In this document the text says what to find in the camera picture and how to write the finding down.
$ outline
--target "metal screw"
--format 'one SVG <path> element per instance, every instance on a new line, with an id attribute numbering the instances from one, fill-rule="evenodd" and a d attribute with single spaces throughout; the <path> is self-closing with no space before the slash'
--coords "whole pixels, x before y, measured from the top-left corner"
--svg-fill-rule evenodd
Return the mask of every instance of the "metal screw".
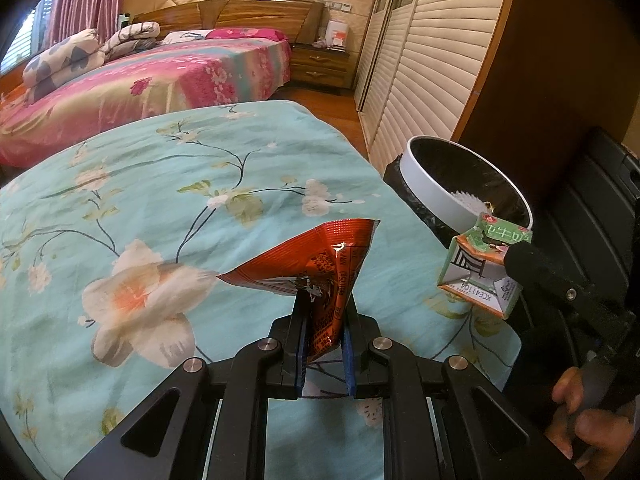
<path id="1" fill-rule="evenodd" d="M 464 370 L 469 366 L 469 361 L 462 357 L 462 355 L 452 355 L 449 358 L 449 366 L 454 370 Z"/>
<path id="2" fill-rule="evenodd" d="M 194 374 L 199 372 L 202 368 L 202 359 L 198 359 L 197 357 L 192 357 L 191 359 L 187 359 L 182 365 L 185 372 L 190 374 Z"/>
<path id="3" fill-rule="evenodd" d="M 393 343 L 388 337 L 377 337 L 373 340 L 373 347 L 378 350 L 389 350 Z"/>
<path id="4" fill-rule="evenodd" d="M 258 348 L 260 350 L 264 350 L 265 352 L 273 350 L 274 348 L 277 348 L 277 346 L 278 340 L 272 337 L 265 337 L 264 339 L 260 339 L 260 341 L 258 341 Z"/>

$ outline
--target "wardrobe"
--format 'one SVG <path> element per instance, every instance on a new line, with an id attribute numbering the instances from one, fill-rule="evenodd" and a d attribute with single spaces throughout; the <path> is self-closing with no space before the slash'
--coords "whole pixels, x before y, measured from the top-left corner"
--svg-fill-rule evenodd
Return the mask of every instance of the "wardrobe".
<path id="1" fill-rule="evenodd" d="M 533 204 L 591 127 L 622 140 L 639 92 L 640 43 L 610 0 L 376 0 L 354 84 L 380 173 L 438 136 Z"/>

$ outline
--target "drawer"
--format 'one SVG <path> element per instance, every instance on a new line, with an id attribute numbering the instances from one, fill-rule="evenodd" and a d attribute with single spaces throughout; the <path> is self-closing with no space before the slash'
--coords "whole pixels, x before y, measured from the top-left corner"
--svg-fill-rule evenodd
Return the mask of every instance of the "drawer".
<path id="1" fill-rule="evenodd" d="M 309 65 L 329 70 L 346 71 L 349 65 L 349 55 L 341 52 L 323 52 L 322 50 L 307 50 L 295 48 L 291 54 L 293 64 Z"/>
<path id="2" fill-rule="evenodd" d="M 341 87 L 344 83 L 344 76 L 345 73 L 341 70 L 316 68 L 309 65 L 291 65 L 291 79 L 293 81 Z"/>

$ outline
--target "wooden floor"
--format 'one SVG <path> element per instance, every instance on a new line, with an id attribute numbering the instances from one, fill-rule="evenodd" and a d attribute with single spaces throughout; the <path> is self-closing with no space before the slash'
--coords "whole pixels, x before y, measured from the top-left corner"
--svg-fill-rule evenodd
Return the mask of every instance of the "wooden floor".
<path id="1" fill-rule="evenodd" d="M 340 131 L 367 160 L 367 147 L 352 93 L 333 95 L 306 88 L 280 88 L 271 99 L 294 101 Z"/>

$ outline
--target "pink pillow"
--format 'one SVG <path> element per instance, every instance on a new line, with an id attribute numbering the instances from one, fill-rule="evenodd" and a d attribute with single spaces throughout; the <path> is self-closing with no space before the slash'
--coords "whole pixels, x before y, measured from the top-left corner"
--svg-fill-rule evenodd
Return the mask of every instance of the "pink pillow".
<path id="1" fill-rule="evenodd" d="M 240 40 L 241 38 L 263 38 L 271 41 L 289 41 L 284 32 L 276 28 L 214 28 L 207 40 Z"/>

